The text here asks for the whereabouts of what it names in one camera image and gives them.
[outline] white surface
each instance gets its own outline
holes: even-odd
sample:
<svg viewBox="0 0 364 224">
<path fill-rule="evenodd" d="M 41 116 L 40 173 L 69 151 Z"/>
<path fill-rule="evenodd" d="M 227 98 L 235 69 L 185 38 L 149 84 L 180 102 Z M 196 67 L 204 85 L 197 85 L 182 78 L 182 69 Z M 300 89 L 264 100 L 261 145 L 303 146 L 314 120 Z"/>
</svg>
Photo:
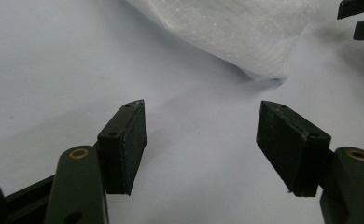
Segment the white surface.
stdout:
<svg viewBox="0 0 364 224">
<path fill-rule="evenodd" d="M 336 21 L 327 2 L 289 59 L 288 79 L 254 82 L 167 35 L 124 0 L 0 1 L 0 186 L 52 175 L 92 145 L 119 107 L 147 106 L 148 144 L 133 194 L 108 196 L 111 223 L 323 223 L 255 142 L 259 103 L 288 105 L 364 148 L 364 15 Z"/>
</svg>

